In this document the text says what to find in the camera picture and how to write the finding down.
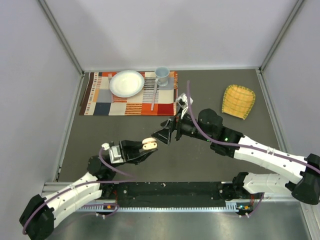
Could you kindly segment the pink earbud case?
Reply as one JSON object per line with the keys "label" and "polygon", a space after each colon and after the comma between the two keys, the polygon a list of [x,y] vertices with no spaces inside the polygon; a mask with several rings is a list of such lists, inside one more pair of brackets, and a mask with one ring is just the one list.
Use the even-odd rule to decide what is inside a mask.
{"label": "pink earbud case", "polygon": [[156,151],[158,149],[157,140],[153,137],[145,138],[142,142],[142,150],[143,151]]}

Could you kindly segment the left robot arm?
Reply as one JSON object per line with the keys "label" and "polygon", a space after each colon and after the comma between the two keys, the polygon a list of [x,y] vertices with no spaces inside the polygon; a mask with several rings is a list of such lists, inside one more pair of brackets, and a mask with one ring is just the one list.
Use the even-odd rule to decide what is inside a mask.
{"label": "left robot arm", "polygon": [[19,218],[23,235],[31,240],[46,239],[79,208],[100,197],[109,198],[114,191],[116,174],[125,176],[128,182],[134,179],[132,174],[119,170],[119,166],[138,165],[157,149],[153,137],[103,143],[97,157],[88,161],[87,172],[80,179],[44,197],[37,194],[30,199]]}

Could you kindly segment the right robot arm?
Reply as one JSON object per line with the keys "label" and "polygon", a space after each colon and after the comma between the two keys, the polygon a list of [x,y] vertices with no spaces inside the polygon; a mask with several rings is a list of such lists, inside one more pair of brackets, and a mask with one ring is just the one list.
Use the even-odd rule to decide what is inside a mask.
{"label": "right robot arm", "polygon": [[207,108],[193,119],[190,114],[177,113],[161,123],[152,137],[169,145],[175,139],[188,136],[210,143],[210,149],[221,156],[247,161],[271,174],[239,173],[233,179],[233,192],[239,198],[256,193],[290,194],[296,200],[317,205],[320,202],[320,157],[299,156],[263,145],[241,132],[225,127],[223,119]]}

